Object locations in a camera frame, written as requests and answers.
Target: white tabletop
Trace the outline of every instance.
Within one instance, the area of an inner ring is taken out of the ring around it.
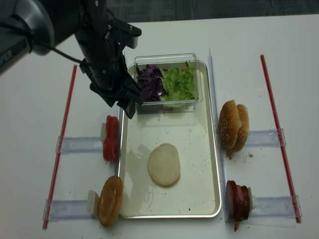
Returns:
[[[1,237],[318,238],[318,24],[319,15],[137,23],[134,25],[143,31],[138,47],[125,49],[130,65],[136,56],[184,52],[194,52],[207,61],[210,48],[216,78],[241,80],[255,72],[243,72],[241,66],[260,61],[260,54],[264,54],[285,130],[290,170],[303,214],[301,224],[293,229],[241,225],[234,232],[233,225],[225,224],[221,211],[214,219],[119,219],[111,228],[101,228],[97,221],[59,221],[49,223],[43,231],[44,202],[73,67],[72,62],[50,53],[45,57],[28,55],[0,78]],[[58,48],[83,58],[74,37]],[[78,91],[84,98],[91,97],[89,79],[79,70],[77,78],[81,82]],[[116,107],[104,112],[116,113]]]

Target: white tray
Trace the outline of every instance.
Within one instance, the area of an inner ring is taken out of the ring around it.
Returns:
[[[124,218],[211,218],[221,209],[216,145],[212,127],[207,67],[200,62],[203,100],[184,113],[136,114],[122,122],[118,175],[124,184]],[[134,75],[133,65],[128,69]],[[153,149],[171,143],[178,149],[180,179],[168,188],[149,176]]]

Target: purple cabbage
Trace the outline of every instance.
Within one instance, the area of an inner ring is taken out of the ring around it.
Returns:
[[[140,71],[138,65],[136,65],[136,72],[138,74],[138,85],[145,94],[145,101],[159,101],[160,96],[167,95],[162,84],[161,77],[163,75],[157,66],[147,65],[143,71]]]

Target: red stick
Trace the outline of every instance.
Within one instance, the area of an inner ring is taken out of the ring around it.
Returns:
[[[77,69],[77,66],[74,65],[73,72],[72,72],[71,83],[70,83],[68,100],[67,100],[66,106],[65,106],[64,118],[63,118],[63,123],[62,123],[61,134],[60,134],[60,142],[62,142],[61,140],[63,140],[63,138],[64,138],[66,123],[67,123],[67,120],[68,120],[68,114],[69,114],[69,109],[70,109],[70,104],[71,104],[72,92],[73,92],[73,87],[74,87],[74,82],[75,82],[76,69]],[[51,186],[50,186],[50,192],[49,192],[49,197],[48,197],[48,204],[47,204],[47,208],[45,209],[45,210],[47,210],[47,214],[45,215],[44,222],[43,222],[43,227],[42,227],[43,230],[47,229],[47,227],[48,227],[49,214],[50,214],[49,212],[50,212],[50,207],[51,207],[51,201],[52,201],[52,198],[53,198],[55,179],[56,179],[56,175],[57,175],[58,167],[59,167],[59,162],[60,162],[60,155],[61,155],[61,153],[57,153],[56,157],[55,157],[55,164],[54,164],[53,175],[52,175]]]
[[[262,64],[263,70],[264,70],[266,85],[267,85],[267,89],[268,89],[268,93],[269,93],[269,99],[270,99],[270,103],[271,103],[271,108],[273,110],[273,115],[274,115],[276,128],[277,129],[281,129],[280,124],[279,124],[279,118],[278,118],[278,115],[277,115],[276,106],[275,106],[275,99],[274,99],[273,91],[271,89],[269,75],[268,75],[268,71],[267,71],[267,65],[266,65],[266,61],[265,61],[264,55],[261,55],[260,59],[261,59],[261,64]],[[281,136],[281,134],[279,132],[278,132],[278,139],[280,141],[280,144],[283,145],[282,144],[283,143],[282,142],[283,139],[282,139],[282,136]],[[295,195],[293,180],[292,180],[290,169],[289,169],[286,148],[284,146],[280,146],[280,149],[281,149],[281,153],[283,155],[283,160],[284,160],[284,165],[285,165],[285,170],[286,170],[286,176],[287,176],[287,180],[288,180],[290,195],[295,198],[296,195]],[[297,207],[295,200],[293,200],[293,206],[294,206],[295,215],[296,215],[296,222],[297,223],[301,223],[301,213],[299,212],[299,208]]]

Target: clear plastic container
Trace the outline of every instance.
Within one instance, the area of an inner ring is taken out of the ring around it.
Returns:
[[[137,81],[136,66],[139,70],[143,70],[147,65],[156,65],[165,70],[170,70],[174,67],[179,69],[186,67],[186,62],[195,68],[193,82],[195,96],[194,100],[182,101],[153,101],[144,102],[141,106],[136,104],[138,114],[152,113],[170,113],[170,112],[187,112],[195,110],[196,103],[201,101],[201,78],[199,72],[199,60],[194,53],[175,54],[175,55],[160,55],[160,56],[141,56],[135,58],[134,63],[134,80]]]

